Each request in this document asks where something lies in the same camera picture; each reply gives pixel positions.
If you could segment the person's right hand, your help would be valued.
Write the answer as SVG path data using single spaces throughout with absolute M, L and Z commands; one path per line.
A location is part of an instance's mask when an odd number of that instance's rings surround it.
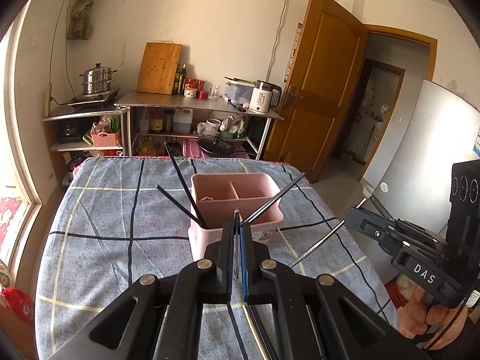
M 448 331 L 433 345 L 433 342 L 452 321 L 460 308 L 449 309 L 443 305 L 436 305 L 427 309 L 423 302 L 424 297 L 425 290 L 416 285 L 408 303 L 400 311 L 398 330 L 403 336 L 413 339 L 418 335 L 425 334 L 429 325 L 439 325 L 439 331 L 426 345 L 431 350 L 441 350 L 454 342 L 460 335 L 468 318 L 468 310 L 464 308 Z

